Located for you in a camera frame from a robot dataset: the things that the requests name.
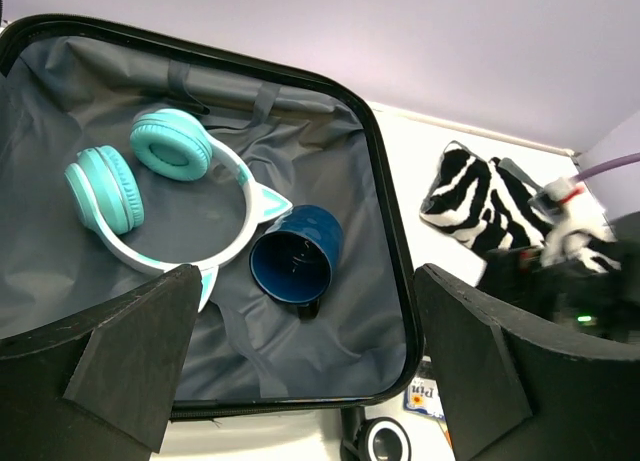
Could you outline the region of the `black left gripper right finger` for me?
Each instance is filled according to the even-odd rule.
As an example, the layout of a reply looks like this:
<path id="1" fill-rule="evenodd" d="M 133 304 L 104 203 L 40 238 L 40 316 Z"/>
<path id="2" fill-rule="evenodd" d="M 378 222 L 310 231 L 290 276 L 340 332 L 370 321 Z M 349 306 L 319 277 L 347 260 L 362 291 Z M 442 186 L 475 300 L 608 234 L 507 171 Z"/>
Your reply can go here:
<path id="1" fill-rule="evenodd" d="M 639 349 L 425 264 L 414 287 L 458 460 L 636 460 Z"/>

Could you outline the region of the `teal cat ear headphones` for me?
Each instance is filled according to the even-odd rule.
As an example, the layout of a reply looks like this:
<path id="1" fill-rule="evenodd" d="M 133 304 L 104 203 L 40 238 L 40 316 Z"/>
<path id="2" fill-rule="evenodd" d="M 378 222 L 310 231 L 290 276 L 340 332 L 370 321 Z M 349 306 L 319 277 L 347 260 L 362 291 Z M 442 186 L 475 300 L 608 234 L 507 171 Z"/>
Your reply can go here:
<path id="1" fill-rule="evenodd" d="M 204 307 L 220 269 L 244 250 L 260 225 L 290 213 L 293 204 L 260 183 L 234 149 L 183 110 L 161 108 L 139 115 L 132 123 L 129 143 L 137 161 L 157 179 L 191 184 L 204 179 L 218 163 L 244 196 L 245 214 L 236 237 L 221 251 L 192 263 L 201 276 L 199 305 Z M 177 263 L 153 259 L 122 240 L 122 235 L 143 224 L 145 209 L 135 175 L 115 147 L 101 145 L 79 151 L 65 168 L 64 178 L 81 224 L 121 262 L 153 276 L 177 268 Z"/>

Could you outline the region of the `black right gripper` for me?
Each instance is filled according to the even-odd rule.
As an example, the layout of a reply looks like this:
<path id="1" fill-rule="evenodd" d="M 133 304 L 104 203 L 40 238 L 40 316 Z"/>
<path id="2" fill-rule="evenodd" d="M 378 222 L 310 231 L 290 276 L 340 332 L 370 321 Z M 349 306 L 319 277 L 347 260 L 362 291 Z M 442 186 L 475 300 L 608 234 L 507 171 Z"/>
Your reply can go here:
<path id="1" fill-rule="evenodd" d="M 568 215 L 538 226 L 544 235 L 538 242 L 524 234 L 479 236 L 477 255 L 486 267 L 477 288 L 574 331 L 637 341 L 639 241 Z"/>

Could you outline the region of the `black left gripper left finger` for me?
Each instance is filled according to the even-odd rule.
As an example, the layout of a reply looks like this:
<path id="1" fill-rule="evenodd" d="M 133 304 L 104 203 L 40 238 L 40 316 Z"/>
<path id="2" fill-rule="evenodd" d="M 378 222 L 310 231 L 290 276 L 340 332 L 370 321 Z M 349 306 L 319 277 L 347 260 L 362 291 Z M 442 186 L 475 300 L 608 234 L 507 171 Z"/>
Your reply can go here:
<path id="1" fill-rule="evenodd" d="M 1 342 L 4 460 L 147 460 L 159 452 L 197 316 L 181 265 Z"/>

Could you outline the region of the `dark blue ceramic mug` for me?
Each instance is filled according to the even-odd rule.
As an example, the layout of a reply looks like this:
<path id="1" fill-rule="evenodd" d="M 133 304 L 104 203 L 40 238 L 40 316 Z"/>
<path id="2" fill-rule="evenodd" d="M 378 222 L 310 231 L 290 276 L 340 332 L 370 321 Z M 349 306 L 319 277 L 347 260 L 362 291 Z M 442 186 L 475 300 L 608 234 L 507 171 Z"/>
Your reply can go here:
<path id="1" fill-rule="evenodd" d="M 271 299 L 317 317 L 343 247 L 339 221 L 316 205 L 299 205 L 279 217 L 253 245 L 249 267 L 256 284 Z"/>

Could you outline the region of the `zebra striped plush blanket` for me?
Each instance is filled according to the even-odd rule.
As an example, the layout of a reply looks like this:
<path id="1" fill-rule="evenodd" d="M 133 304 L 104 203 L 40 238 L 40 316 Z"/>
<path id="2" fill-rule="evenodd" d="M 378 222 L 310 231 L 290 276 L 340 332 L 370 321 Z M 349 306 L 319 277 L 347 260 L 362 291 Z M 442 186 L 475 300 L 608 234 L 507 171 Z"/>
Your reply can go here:
<path id="1" fill-rule="evenodd" d="M 585 191 L 568 203 L 568 216 L 597 224 L 598 232 L 612 233 L 604 222 L 604 209 L 582 184 Z M 452 141 L 439 159 L 419 215 L 476 255 L 477 240 L 483 233 L 491 240 L 524 234 L 527 240 L 538 242 L 544 238 L 538 224 L 552 222 L 528 203 L 541 188 L 511 160 L 485 160 Z"/>

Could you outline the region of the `bobby pin card pack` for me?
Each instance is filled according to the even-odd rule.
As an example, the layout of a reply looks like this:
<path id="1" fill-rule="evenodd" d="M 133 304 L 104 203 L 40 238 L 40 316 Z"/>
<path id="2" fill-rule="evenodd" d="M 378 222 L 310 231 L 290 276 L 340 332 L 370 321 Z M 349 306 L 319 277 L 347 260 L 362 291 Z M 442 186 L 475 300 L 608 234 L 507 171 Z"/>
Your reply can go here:
<path id="1" fill-rule="evenodd" d="M 404 391 L 403 409 L 409 413 L 445 421 L 431 358 L 423 356 Z"/>

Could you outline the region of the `small space print suitcase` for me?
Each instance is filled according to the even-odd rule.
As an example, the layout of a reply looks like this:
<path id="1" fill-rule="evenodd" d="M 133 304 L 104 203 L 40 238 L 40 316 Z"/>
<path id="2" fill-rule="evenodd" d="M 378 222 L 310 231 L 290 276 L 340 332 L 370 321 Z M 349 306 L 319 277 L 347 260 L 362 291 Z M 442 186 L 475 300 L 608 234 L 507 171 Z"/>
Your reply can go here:
<path id="1" fill-rule="evenodd" d="M 135 158 L 133 121 L 159 108 L 201 120 L 259 182 L 331 212 L 344 232 L 337 273 L 303 320 L 255 284 L 249 255 L 223 267 L 197 318 L 173 417 L 380 402 L 419 362 L 412 266 L 382 136 L 371 110 L 324 77 L 91 18 L 39 15 L 1 37 L 1 333 L 56 321 L 146 281 L 73 211 L 64 168 L 111 145 L 142 192 L 125 241 L 147 256 L 214 254 L 245 205 L 219 164 L 191 184 Z"/>

